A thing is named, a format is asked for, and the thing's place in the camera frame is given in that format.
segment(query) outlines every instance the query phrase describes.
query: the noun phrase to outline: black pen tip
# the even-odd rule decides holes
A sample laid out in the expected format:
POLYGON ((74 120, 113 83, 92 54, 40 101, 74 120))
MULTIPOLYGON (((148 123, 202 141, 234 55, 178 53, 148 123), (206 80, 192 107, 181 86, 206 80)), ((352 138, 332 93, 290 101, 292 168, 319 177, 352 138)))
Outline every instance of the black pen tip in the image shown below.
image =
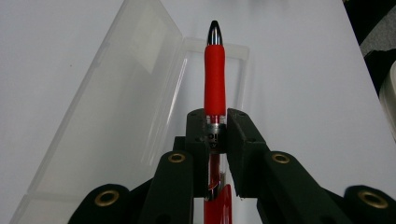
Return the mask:
POLYGON ((221 31, 217 21, 210 23, 207 45, 222 45, 221 31))

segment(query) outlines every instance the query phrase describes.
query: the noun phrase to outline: plastic case lid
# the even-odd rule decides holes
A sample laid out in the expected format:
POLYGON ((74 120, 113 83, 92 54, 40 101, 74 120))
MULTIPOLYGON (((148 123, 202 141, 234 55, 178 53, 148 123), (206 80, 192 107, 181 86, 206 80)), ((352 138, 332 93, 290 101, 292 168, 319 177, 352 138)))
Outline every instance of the plastic case lid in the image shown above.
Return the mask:
MULTIPOLYGON (((225 48, 227 104, 240 107, 248 48, 225 48)), ((204 49, 159 0, 125 0, 11 223, 67 223, 91 190, 151 178, 203 105, 189 92, 203 91, 204 49)))

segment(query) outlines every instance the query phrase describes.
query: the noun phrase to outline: white table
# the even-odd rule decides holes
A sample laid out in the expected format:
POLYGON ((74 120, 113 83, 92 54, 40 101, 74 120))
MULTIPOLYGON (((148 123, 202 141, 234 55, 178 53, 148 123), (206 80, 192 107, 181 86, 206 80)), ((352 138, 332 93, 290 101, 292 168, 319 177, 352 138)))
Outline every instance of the white table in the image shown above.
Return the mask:
MULTIPOLYGON (((0 223, 34 178, 120 4, 0 3, 0 223)), ((337 194, 363 184, 396 198, 396 146, 341 1, 163 4, 183 36, 205 39, 218 20, 224 42, 250 48, 241 109, 272 150, 294 155, 337 194)))

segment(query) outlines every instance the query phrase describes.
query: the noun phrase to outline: pen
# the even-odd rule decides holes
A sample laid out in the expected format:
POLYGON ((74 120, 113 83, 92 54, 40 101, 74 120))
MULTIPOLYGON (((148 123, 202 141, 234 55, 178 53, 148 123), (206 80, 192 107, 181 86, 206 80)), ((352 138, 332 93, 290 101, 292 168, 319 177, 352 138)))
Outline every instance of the pen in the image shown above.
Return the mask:
POLYGON ((205 199, 205 224, 231 224, 231 186, 224 186, 220 154, 225 152, 225 50, 217 21, 212 21, 205 48, 205 102, 209 150, 208 194, 205 199))

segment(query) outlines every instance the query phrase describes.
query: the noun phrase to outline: silver pen tip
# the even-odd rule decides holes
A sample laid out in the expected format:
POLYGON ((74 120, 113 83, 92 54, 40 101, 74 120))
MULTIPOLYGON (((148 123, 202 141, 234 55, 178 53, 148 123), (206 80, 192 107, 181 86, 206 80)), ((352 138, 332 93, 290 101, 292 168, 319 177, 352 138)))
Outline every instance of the silver pen tip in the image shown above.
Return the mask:
POLYGON ((217 21, 212 21, 212 23, 210 23, 207 45, 222 45, 221 31, 217 21))

